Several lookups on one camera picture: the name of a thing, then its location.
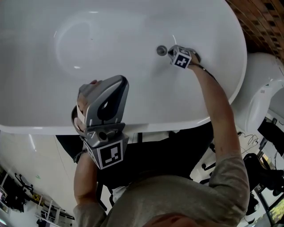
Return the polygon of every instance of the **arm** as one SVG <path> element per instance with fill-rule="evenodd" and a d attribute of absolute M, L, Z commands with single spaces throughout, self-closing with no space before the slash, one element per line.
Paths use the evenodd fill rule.
<path fill-rule="evenodd" d="M 193 53 L 193 62 L 199 63 Z M 216 159 L 232 153 L 241 156 L 233 111 L 221 86 L 198 66 L 189 65 L 200 83 L 205 105 L 210 116 L 215 140 Z"/>
<path fill-rule="evenodd" d="M 74 196 L 78 205 L 95 202 L 97 188 L 97 165 L 88 153 L 83 153 L 74 177 Z"/>

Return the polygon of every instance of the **cable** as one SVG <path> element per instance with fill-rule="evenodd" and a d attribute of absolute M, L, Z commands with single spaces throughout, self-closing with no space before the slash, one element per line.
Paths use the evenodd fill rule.
<path fill-rule="evenodd" d="M 133 137 L 132 137 L 132 144 L 133 144 L 133 141 L 134 141 L 134 136 L 135 136 L 135 133 L 133 133 Z"/>
<path fill-rule="evenodd" d="M 60 152 L 59 152 L 57 143 L 56 143 L 55 136 L 53 136 L 53 138 L 54 138 L 54 141 L 55 141 L 55 145 L 56 145 L 56 147 L 57 147 L 57 151 L 58 151 L 58 154 L 59 154 L 59 157 L 60 157 L 60 160 L 61 160 L 61 164 L 62 164 L 62 166 L 63 166 L 63 168 L 64 168 L 64 170 L 65 170 L 65 173 L 66 173 L 66 175 L 67 175 L 67 178 L 70 180 L 69 175 L 68 175 L 68 173 L 67 173 L 67 171 L 66 171 L 66 169 L 65 169 L 65 166 L 64 166 L 64 164 L 63 164 L 63 161 L 62 161 L 62 158 L 61 158 L 61 155 L 60 155 Z"/>
<path fill-rule="evenodd" d="M 211 76 L 216 82 L 218 82 L 218 81 L 215 79 L 215 77 L 214 77 L 211 73 L 209 73 L 202 65 L 200 65 L 200 64 L 195 64 L 195 63 L 189 63 L 189 65 L 191 65 L 191 66 L 197 66 L 197 67 L 203 69 L 206 73 L 209 74 L 209 76 Z"/>
<path fill-rule="evenodd" d="M 251 142 L 253 142 L 253 138 L 254 138 L 254 137 L 256 137 L 257 140 L 258 140 L 257 135 L 252 135 L 252 134 L 250 134 L 250 135 L 247 135 L 247 136 L 246 136 L 245 133 L 242 133 L 242 132 L 240 133 L 240 135 L 241 135 L 241 134 L 244 134 L 244 138 L 251 136 L 251 138 L 250 138 L 249 141 L 248 141 L 248 145 L 250 145 Z M 245 150 L 244 148 L 241 147 L 241 148 L 244 150 L 244 152 L 242 152 L 241 154 L 243 154 L 243 153 L 245 153 L 245 152 L 248 153 L 248 152 L 247 152 L 248 150 L 250 150 L 251 148 L 253 148 L 253 147 L 257 146 L 257 145 L 258 145 L 258 142 L 257 142 L 257 144 L 255 144 L 254 146 L 250 147 L 250 148 L 247 149 L 247 150 Z"/>
<path fill-rule="evenodd" d="M 275 153 L 275 155 L 274 155 L 274 166 L 275 166 L 275 169 L 277 170 L 277 168 L 276 168 L 276 156 L 277 156 L 277 153 L 278 153 L 278 150 L 276 150 L 276 153 Z"/>
<path fill-rule="evenodd" d="M 255 146 L 257 146 L 258 145 L 258 143 L 257 144 L 255 144 L 254 146 L 252 146 L 251 148 L 253 148 L 253 147 L 255 147 Z M 251 148 L 249 148 L 249 149 L 247 149 L 247 150 L 245 150 L 243 153 L 245 153 L 245 152 L 247 152 L 248 150 L 250 150 Z M 243 154 L 242 153 L 242 154 Z M 248 153 L 248 152 L 247 152 Z"/>

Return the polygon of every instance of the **black cable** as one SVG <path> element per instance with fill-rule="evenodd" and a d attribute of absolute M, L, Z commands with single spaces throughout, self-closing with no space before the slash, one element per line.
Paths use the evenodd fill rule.
<path fill-rule="evenodd" d="M 276 156 L 277 156 L 277 153 L 278 153 L 278 150 L 276 150 L 276 153 L 275 153 L 275 155 L 274 155 L 274 166 L 275 166 L 275 169 L 277 170 L 277 168 L 276 168 Z"/>
<path fill-rule="evenodd" d="M 258 145 L 258 143 L 257 144 L 255 144 L 254 146 L 252 146 L 251 148 L 253 148 L 253 147 L 255 147 L 255 146 L 257 146 Z M 245 150 L 243 153 L 245 153 L 245 152 L 247 152 L 248 150 L 250 150 L 251 148 L 249 148 L 249 149 L 247 149 L 247 150 Z M 243 154 L 242 153 L 242 154 Z M 248 153 L 248 152 L 247 152 Z"/>
<path fill-rule="evenodd" d="M 133 137 L 132 137 L 132 144 L 133 144 L 133 141 L 134 141 L 134 136 L 135 136 L 135 133 L 133 133 Z"/>
<path fill-rule="evenodd" d="M 247 135 L 247 136 L 245 135 L 244 138 L 249 137 L 249 136 L 251 136 L 251 138 L 250 138 L 249 141 L 248 141 L 248 145 L 251 144 L 251 142 L 253 141 L 253 138 L 254 138 L 254 137 L 256 137 L 256 138 L 258 139 L 257 135 L 252 135 L 252 134 Z M 242 152 L 241 154 L 247 152 L 247 151 L 250 150 L 251 148 L 249 148 L 249 149 L 247 149 L 247 150 L 245 150 L 244 148 L 242 148 L 242 149 L 245 150 L 245 151 Z"/>
<path fill-rule="evenodd" d="M 202 65 L 200 65 L 200 64 L 195 64 L 195 63 L 189 63 L 189 65 L 190 65 L 190 66 L 198 66 L 199 68 L 203 69 L 206 73 L 208 73 L 209 76 L 211 76 L 216 82 L 218 82 L 218 81 L 215 79 L 215 77 L 214 77 L 211 73 L 209 73 Z"/>

